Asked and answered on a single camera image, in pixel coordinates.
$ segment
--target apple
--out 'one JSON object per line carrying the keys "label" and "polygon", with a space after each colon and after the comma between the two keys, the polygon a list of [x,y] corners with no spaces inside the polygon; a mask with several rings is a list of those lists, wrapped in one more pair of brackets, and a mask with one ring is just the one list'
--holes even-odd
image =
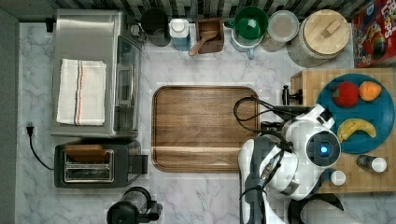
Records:
{"label": "apple", "polygon": [[338,84],[337,89],[332,93],[332,100],[336,105],[342,107],[352,107],[359,101],[359,87],[350,81]]}

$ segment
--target wooden lid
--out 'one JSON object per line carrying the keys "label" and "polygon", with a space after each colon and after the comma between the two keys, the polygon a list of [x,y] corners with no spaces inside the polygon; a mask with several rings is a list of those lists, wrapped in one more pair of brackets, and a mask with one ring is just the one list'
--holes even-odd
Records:
{"label": "wooden lid", "polygon": [[306,45],[321,54],[334,54],[343,49],[349,39],[347,20],[338,12],[324,9],[310,15],[305,21]]}

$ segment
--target white towel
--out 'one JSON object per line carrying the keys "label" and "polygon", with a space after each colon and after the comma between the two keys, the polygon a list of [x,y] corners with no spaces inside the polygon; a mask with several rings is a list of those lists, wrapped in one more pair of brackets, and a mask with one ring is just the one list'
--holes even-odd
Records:
{"label": "white towel", "polygon": [[105,63],[63,59],[56,121],[72,125],[103,125],[105,88]]}

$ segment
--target backsplash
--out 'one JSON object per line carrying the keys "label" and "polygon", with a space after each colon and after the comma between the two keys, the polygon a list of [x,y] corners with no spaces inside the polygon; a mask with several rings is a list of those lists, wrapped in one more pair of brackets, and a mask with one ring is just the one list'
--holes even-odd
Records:
{"label": "backsplash", "polygon": [[350,21],[370,6],[373,0],[50,0],[55,8],[124,9],[136,20],[151,8],[162,8],[170,18],[186,18],[190,22],[207,17],[232,18],[247,6],[263,9],[268,15],[277,10],[292,11],[300,20],[320,9],[340,12]]}

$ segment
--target kitchen counter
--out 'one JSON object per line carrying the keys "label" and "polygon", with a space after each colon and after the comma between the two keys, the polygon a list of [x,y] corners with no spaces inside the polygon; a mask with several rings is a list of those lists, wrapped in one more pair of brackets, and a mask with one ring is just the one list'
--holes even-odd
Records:
{"label": "kitchen counter", "polygon": [[[106,223],[106,211],[131,186],[149,190],[163,204],[157,223],[222,224],[239,223],[238,174],[164,173],[149,162],[148,174],[125,189],[57,189],[53,173],[35,159],[29,148],[26,123],[35,125],[34,147],[46,164],[52,164],[55,146],[73,138],[50,136],[51,73],[54,36],[44,23],[21,23],[16,223]],[[248,86],[261,99],[281,105],[281,92],[290,76],[303,68],[294,64],[286,48],[268,53],[255,48],[254,60],[236,51],[225,30],[222,52],[188,56],[176,51],[172,43],[159,48],[146,42],[142,53],[140,78],[139,135],[143,154],[150,154],[151,100],[164,85]],[[336,60],[317,68],[352,67],[350,44]],[[267,115],[262,119],[275,119]],[[366,223],[396,223],[396,194],[367,193],[338,195],[345,210]],[[274,203],[283,215],[286,202]]]}

